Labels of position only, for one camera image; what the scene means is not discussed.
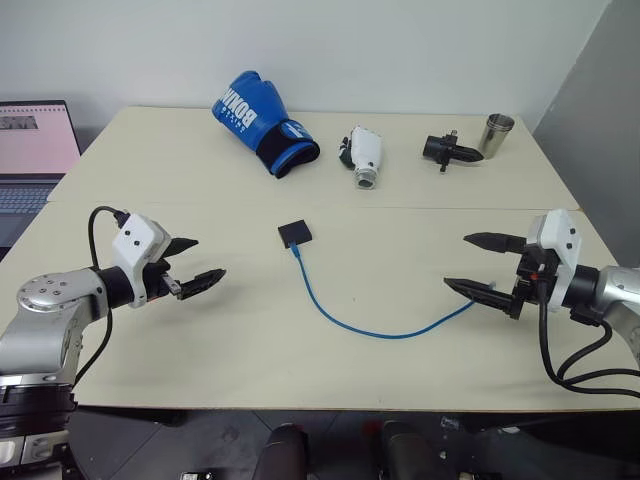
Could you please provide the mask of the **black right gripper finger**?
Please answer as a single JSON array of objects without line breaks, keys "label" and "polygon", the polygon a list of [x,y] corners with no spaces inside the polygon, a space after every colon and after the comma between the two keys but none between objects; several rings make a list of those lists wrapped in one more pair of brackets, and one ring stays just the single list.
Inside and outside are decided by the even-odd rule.
[{"label": "black right gripper finger", "polygon": [[518,319],[522,302],[514,295],[495,290],[491,285],[469,279],[445,277],[444,283],[456,293],[481,305],[499,310],[512,319]]},{"label": "black right gripper finger", "polygon": [[496,232],[472,233],[465,235],[463,240],[484,250],[520,255],[525,252],[527,245],[525,237]]}]

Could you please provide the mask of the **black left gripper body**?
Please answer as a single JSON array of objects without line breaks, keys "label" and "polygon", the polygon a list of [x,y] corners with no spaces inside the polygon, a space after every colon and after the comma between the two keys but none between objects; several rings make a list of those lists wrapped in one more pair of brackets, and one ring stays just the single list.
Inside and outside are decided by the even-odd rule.
[{"label": "black left gripper body", "polygon": [[148,263],[142,270],[146,300],[152,301],[166,295],[179,296],[180,284],[169,275],[171,266],[165,259]]}]

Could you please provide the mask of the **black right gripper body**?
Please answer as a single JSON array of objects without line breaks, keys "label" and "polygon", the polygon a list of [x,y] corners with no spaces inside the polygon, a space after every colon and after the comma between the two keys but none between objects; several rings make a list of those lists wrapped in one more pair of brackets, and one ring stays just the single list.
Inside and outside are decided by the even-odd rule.
[{"label": "black right gripper body", "polygon": [[558,270],[558,255],[554,250],[528,246],[521,255],[516,269],[514,297],[522,302],[538,304],[540,287],[545,286],[544,302],[547,303],[555,286]]}]

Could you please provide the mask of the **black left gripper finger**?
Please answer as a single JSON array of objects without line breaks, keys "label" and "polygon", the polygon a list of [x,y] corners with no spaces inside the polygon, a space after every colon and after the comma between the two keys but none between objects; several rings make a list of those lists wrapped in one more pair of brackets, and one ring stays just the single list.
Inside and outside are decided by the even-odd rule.
[{"label": "black left gripper finger", "polygon": [[183,301],[200,293],[203,293],[217,284],[227,273],[219,268],[196,275],[192,280],[179,284],[179,292],[176,297]]},{"label": "black left gripper finger", "polygon": [[198,244],[199,244],[199,241],[195,239],[182,238],[182,237],[172,238],[165,250],[165,257],[169,258],[169,257],[179,255],[185,252],[186,250],[197,246]]}]

